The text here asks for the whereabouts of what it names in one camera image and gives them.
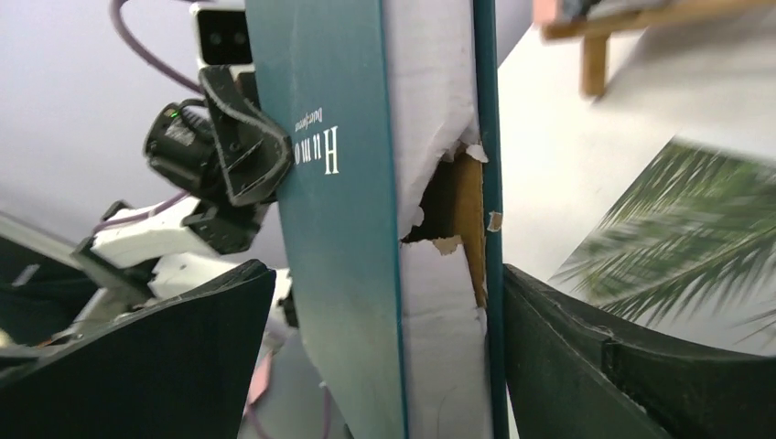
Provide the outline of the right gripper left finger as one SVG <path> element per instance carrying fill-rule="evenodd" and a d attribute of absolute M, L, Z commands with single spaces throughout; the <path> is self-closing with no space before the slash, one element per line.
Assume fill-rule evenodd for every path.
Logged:
<path fill-rule="evenodd" d="M 234 438 L 275 272 L 258 261 L 67 344 L 1 353 L 4 438 Z"/>

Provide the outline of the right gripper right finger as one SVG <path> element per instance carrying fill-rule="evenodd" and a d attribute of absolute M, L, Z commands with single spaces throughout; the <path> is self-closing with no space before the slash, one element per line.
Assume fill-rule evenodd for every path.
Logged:
<path fill-rule="evenodd" d="M 511 265 L 503 285 L 522 438 L 774 437 L 774 358 L 641 327 Z"/>

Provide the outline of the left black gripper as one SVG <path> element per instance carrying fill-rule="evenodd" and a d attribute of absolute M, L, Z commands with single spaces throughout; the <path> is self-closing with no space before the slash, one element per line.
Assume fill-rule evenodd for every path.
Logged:
<path fill-rule="evenodd" d="M 294 164 L 290 136 L 245 98 L 229 67 L 200 69 L 199 83 L 212 121 L 193 110 L 206 108 L 203 100 L 168 104 L 151 125 L 144 156 L 160 176 L 197 197 L 182 199 L 193 203 L 182 226 L 218 254 L 245 252 L 270 208 L 259 203 Z M 233 206 L 217 204 L 225 200 L 225 183 Z"/>

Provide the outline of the teal Humor book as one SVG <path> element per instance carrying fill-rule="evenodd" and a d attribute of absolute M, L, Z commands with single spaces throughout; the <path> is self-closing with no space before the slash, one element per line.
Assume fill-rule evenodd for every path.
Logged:
<path fill-rule="evenodd" d="M 506 438 L 492 1 L 249 1 L 301 337 L 357 438 Z"/>

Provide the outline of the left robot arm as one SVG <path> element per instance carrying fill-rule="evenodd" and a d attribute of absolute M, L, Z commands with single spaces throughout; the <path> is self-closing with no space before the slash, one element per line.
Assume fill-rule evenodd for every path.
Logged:
<path fill-rule="evenodd" d="M 1 344 L 46 346 L 77 336 L 79 315 L 45 325 L 35 305 L 81 299 L 101 287 L 122 293 L 125 314 L 184 294 L 232 269 L 261 229 L 293 157 L 288 137 L 261 109 L 252 69 L 206 66 L 200 99 L 173 102 L 145 140 L 149 166 L 180 188 L 143 209 L 117 203 L 72 252 L 76 273 L 1 288 Z"/>

